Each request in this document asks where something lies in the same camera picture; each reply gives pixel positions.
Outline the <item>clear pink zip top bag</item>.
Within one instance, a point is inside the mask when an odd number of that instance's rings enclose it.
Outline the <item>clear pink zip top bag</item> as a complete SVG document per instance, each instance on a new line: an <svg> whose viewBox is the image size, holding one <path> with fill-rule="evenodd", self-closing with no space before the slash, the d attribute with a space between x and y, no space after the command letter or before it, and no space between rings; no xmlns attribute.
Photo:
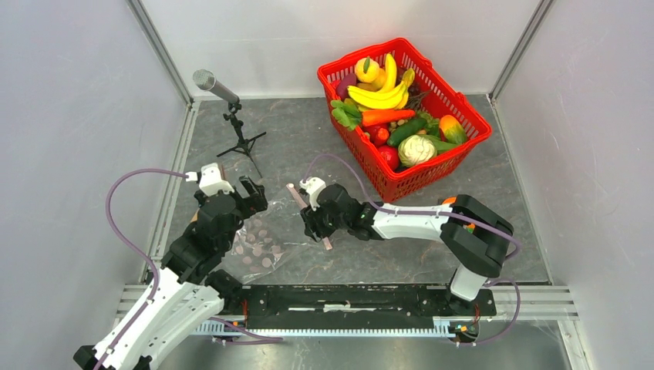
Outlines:
<svg viewBox="0 0 654 370"><path fill-rule="evenodd" d="M305 235L301 211L308 207L298 186L285 185L268 202L268 209L244 221L232 248L218 267L241 283L250 283L276 271L309 250L331 251L326 237Z"/></svg>

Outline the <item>yellow banana bunch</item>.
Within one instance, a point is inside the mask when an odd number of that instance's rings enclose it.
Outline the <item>yellow banana bunch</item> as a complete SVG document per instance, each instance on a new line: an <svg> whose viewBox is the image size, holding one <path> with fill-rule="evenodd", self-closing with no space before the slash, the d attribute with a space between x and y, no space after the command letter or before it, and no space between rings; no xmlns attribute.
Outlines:
<svg viewBox="0 0 654 370"><path fill-rule="evenodd" d="M358 80L356 86L348 88L349 98L369 109L403 109L408 103L415 72L408 69L398 79L399 67L392 53L386 53L383 66L379 66L379 76L374 82Z"/></svg>

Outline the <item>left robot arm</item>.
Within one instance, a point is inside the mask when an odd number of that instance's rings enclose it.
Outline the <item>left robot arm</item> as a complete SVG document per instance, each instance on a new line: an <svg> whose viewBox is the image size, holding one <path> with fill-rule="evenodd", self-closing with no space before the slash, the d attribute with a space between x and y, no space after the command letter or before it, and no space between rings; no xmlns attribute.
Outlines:
<svg viewBox="0 0 654 370"><path fill-rule="evenodd" d="M95 345L73 356L81 369L157 369L187 336L210 317L235 313L239 283L217 269L244 221L267 209L265 189L250 177L239 181L243 197L215 166L185 173L195 182L197 218L170 246L159 265L145 257L153 279L120 323Z"/></svg>

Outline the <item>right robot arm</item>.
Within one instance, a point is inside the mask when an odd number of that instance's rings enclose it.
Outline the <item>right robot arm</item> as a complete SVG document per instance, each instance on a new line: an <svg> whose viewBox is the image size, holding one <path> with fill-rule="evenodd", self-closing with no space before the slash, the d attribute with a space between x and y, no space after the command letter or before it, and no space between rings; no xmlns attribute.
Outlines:
<svg viewBox="0 0 654 370"><path fill-rule="evenodd" d="M345 187L311 177L299 184L308 197L301 211L305 234L321 241L344 230L361 241L410 238L443 243L458 260L445 294L447 308L464 315L477 303L484 284L501 274L517 252L509 246L514 228L476 198L461 194L429 207L360 202Z"/></svg>

